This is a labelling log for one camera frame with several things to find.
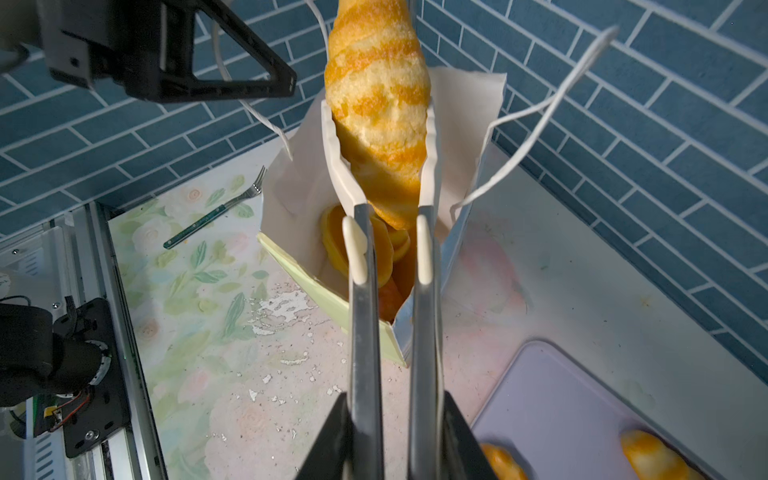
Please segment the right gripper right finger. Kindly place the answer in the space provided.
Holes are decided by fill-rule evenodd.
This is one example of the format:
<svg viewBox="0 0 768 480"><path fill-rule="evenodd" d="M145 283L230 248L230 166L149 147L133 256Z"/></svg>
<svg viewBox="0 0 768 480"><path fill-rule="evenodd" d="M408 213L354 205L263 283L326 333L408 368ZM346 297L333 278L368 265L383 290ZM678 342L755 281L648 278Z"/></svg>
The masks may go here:
<svg viewBox="0 0 768 480"><path fill-rule="evenodd" d="M496 480L480 444L452 395L444 392L442 422L442 478Z"/></svg>

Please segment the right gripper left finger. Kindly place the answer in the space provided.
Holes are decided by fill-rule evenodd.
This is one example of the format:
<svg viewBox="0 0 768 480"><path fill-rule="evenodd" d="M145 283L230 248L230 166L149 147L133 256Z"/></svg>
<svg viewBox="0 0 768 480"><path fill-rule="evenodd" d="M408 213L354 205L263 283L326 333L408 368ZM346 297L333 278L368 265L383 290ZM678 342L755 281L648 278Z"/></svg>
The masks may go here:
<svg viewBox="0 0 768 480"><path fill-rule="evenodd" d="M351 420L347 393L339 394L317 435L296 480L342 480L350 455Z"/></svg>

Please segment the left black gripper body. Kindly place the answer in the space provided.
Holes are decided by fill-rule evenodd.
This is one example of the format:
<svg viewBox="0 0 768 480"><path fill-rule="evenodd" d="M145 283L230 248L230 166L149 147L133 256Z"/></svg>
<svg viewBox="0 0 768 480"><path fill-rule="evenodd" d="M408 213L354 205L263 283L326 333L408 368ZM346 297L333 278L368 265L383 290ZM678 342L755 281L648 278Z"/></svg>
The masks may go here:
<svg viewBox="0 0 768 480"><path fill-rule="evenodd" d="M152 102L203 99L192 72L200 1L38 1L36 9L55 80L92 88L109 78Z"/></svg>

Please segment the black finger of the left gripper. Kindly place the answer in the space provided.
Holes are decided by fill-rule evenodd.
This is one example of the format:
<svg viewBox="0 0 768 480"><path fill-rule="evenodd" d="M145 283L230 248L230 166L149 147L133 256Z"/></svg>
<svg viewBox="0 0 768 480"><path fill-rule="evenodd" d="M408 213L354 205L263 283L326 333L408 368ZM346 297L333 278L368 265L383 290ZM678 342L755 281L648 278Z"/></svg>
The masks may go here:
<svg viewBox="0 0 768 480"><path fill-rule="evenodd" d="M266 71L261 80L203 81L191 83L193 99L283 98L294 94L297 75L258 35L219 0L192 1L194 12L211 18Z"/></svg>

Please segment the white metal tongs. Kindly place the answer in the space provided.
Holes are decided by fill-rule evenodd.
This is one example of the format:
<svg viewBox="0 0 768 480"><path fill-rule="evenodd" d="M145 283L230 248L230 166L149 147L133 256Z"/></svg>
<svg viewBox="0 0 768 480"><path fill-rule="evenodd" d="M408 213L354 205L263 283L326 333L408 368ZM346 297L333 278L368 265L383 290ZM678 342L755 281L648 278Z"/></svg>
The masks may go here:
<svg viewBox="0 0 768 480"><path fill-rule="evenodd" d="M348 256L352 334L349 465L355 479L384 475L383 413L378 327L377 265L370 206L341 154L327 103L321 105L326 166L346 216L342 231ZM426 160L420 172L413 287L413 347L408 430L408 476L442 476L444 387L440 318L440 247L435 238L441 183L435 112L427 111Z"/></svg>

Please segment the long striped croissant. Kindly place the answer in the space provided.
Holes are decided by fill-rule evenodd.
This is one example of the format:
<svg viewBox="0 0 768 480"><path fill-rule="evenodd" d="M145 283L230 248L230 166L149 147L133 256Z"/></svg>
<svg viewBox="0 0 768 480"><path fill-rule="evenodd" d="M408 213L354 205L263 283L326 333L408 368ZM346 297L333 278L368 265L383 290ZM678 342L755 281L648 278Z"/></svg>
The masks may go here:
<svg viewBox="0 0 768 480"><path fill-rule="evenodd" d="M341 154L368 202L393 229L411 229L431 83L406 2L340 2L324 80Z"/></svg>

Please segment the small yellow egg tart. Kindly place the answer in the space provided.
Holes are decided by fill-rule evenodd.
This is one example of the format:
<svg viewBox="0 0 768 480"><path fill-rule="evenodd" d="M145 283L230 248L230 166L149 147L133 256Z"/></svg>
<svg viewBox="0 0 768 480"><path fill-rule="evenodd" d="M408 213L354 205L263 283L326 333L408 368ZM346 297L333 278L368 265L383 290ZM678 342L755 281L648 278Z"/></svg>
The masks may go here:
<svg viewBox="0 0 768 480"><path fill-rule="evenodd" d="M348 257L344 244L342 221L346 216L340 204L326 209L320 220L322 242L331 265L345 277L348 276ZM390 279L394 268L394 248L389 237L388 225L376 215L371 224L377 262L378 287L382 288Z"/></svg>

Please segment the striped bread roll back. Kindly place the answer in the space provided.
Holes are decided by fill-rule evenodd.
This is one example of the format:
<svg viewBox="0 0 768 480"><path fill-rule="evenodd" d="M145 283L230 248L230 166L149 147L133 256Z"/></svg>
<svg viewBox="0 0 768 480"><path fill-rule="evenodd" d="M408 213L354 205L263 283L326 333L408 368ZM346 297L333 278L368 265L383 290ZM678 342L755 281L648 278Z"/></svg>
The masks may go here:
<svg viewBox="0 0 768 480"><path fill-rule="evenodd" d="M681 455L646 431L625 431L620 436L620 442L624 455L639 479L704 479Z"/></svg>

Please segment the round orange bun half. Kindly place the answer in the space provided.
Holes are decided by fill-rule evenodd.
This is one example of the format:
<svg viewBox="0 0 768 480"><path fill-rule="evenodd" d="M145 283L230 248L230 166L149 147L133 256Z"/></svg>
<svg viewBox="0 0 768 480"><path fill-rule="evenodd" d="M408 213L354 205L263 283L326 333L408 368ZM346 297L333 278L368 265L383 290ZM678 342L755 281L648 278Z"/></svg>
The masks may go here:
<svg viewBox="0 0 768 480"><path fill-rule="evenodd" d="M412 287L411 249L416 227L410 230L395 230L387 225L386 228L393 247L393 271L390 279L379 287L378 300L380 318L392 324L408 296L408 288Z"/></svg>

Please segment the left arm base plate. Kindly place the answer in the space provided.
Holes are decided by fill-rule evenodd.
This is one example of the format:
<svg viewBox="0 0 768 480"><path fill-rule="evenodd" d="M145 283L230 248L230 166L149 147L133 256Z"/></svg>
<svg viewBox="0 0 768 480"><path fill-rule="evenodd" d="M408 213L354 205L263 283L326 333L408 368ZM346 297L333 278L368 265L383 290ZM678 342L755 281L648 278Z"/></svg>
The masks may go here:
<svg viewBox="0 0 768 480"><path fill-rule="evenodd" d="M69 459L104 442L130 423L128 399L109 302L93 299L57 319L52 328L53 392L71 394L53 426Z"/></svg>

